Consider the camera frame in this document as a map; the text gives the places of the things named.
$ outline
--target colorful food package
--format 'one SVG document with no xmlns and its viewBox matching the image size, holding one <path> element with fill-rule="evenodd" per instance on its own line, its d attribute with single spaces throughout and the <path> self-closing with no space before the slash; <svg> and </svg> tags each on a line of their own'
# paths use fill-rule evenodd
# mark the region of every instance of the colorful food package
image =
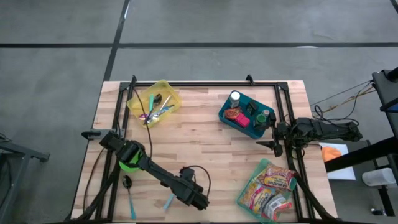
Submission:
<svg viewBox="0 0 398 224">
<path fill-rule="evenodd" d="M 262 215 L 264 207 L 274 194 L 275 189 L 270 189 L 252 180 L 239 202 L 255 214 Z"/>
<path fill-rule="evenodd" d="M 273 221 L 277 221 L 278 213 L 292 207 L 292 202 L 288 202 L 281 194 L 277 194 L 267 202 L 262 211 L 262 215 Z"/>
<path fill-rule="evenodd" d="M 289 186 L 293 176 L 294 171 L 268 164 L 267 168 L 256 177 L 256 180 L 268 187 L 290 191 Z"/>
<path fill-rule="evenodd" d="M 241 113 L 242 113 L 242 108 L 240 106 L 224 110 L 225 118 L 231 120 L 235 120 L 238 117 L 238 115 Z"/>
</svg>

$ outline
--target wooden tabletop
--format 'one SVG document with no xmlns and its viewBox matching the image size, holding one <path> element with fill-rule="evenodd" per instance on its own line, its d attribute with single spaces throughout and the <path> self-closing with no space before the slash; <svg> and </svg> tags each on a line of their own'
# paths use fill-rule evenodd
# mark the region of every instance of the wooden tabletop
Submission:
<svg viewBox="0 0 398 224">
<path fill-rule="evenodd" d="M 312 117 L 304 82 L 287 81 L 294 115 Z M 132 200 L 137 215 L 137 222 L 255 222 L 250 215 L 238 207 L 235 200 L 250 178 L 255 167 L 262 158 L 270 160 L 277 166 L 287 167 L 286 154 L 275 157 L 273 151 L 256 144 L 255 140 L 222 123 L 218 112 L 231 90 L 238 90 L 261 103 L 270 106 L 278 113 L 274 89 L 263 86 L 248 87 L 180 87 L 174 88 L 182 98 L 182 106 L 150 129 L 153 142 L 152 160 L 169 172 L 177 175 L 183 166 L 200 165 L 211 175 L 210 204 L 206 210 L 198 211 L 193 206 L 186 206 L 176 198 L 165 212 L 163 206 L 170 196 L 170 189 L 144 171 L 129 173 L 132 179 Z M 110 129 L 116 106 L 119 82 L 104 82 L 98 108 L 95 114 L 95 129 Z M 123 101 L 120 118 L 124 113 Z M 271 140 L 272 131 L 268 129 L 260 140 Z M 147 152 L 149 140 L 147 131 L 138 124 L 131 114 L 127 128 L 127 139 L 141 142 Z M 90 141 L 83 164 L 83 170 L 73 205 L 72 218 L 82 213 L 83 195 L 90 176 L 93 163 L 102 147 L 99 141 Z M 105 161 L 105 153 L 99 160 L 97 169 L 91 180 L 87 204 L 98 193 Z M 318 146 L 305 149 L 305 168 L 307 170 L 310 189 L 326 210 L 336 217 L 336 208 L 330 190 L 328 177 Z M 130 216 L 127 190 L 121 183 L 125 175 L 121 172 L 114 222 L 132 222 Z M 206 174 L 195 169 L 197 183 L 208 188 Z M 304 216 L 308 217 L 303 192 L 300 198 Z M 104 212 L 108 211 L 110 191 L 104 200 Z M 291 208 L 280 216 L 282 222 L 297 221 L 295 209 Z"/>
</svg>

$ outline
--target gray floor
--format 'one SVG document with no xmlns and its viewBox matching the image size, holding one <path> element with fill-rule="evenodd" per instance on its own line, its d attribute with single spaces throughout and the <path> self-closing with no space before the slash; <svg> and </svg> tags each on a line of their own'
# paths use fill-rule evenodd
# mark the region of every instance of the gray floor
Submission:
<svg viewBox="0 0 398 224">
<path fill-rule="evenodd" d="M 0 2 L 0 43 L 112 42 L 123 0 Z M 398 14 L 388 0 L 132 1 L 121 42 L 398 42 Z M 13 221 L 46 223 L 70 211 L 110 49 L 0 49 L 0 132 L 50 152 L 33 162 Z M 392 69 L 398 48 L 119 49 L 111 80 L 304 80 L 311 103 Z M 355 90 L 320 103 L 342 102 Z M 375 93 L 351 116 L 365 139 L 392 136 Z M 342 117 L 344 105 L 329 114 Z M 377 195 L 331 182 L 339 217 L 367 218 Z M 359 183 L 358 189 L 364 187 Z"/>
</svg>

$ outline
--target white paper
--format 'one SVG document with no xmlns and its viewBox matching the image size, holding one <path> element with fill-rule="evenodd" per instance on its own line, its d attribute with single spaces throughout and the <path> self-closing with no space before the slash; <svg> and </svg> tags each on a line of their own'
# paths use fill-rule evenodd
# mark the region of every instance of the white paper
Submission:
<svg viewBox="0 0 398 224">
<path fill-rule="evenodd" d="M 341 152 L 341 155 L 348 153 L 347 145 L 345 144 L 330 144 L 330 143 L 319 143 L 322 147 L 330 146 Z M 347 167 L 341 170 L 336 170 L 328 173 L 328 178 L 332 180 L 356 180 L 353 167 Z"/>
</svg>

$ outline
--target spoon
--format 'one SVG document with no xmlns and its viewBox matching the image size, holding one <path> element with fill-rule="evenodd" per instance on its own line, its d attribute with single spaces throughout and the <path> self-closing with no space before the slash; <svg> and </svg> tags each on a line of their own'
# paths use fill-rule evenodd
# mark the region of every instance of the spoon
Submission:
<svg viewBox="0 0 398 224">
<path fill-rule="evenodd" d="M 135 220 L 136 219 L 136 212 L 134 211 L 134 207 L 132 206 L 132 198 L 130 194 L 130 188 L 132 185 L 132 181 L 128 175 L 123 176 L 123 186 L 127 189 L 129 192 L 129 202 L 130 202 L 130 211 L 131 211 L 131 219 Z"/>
</svg>

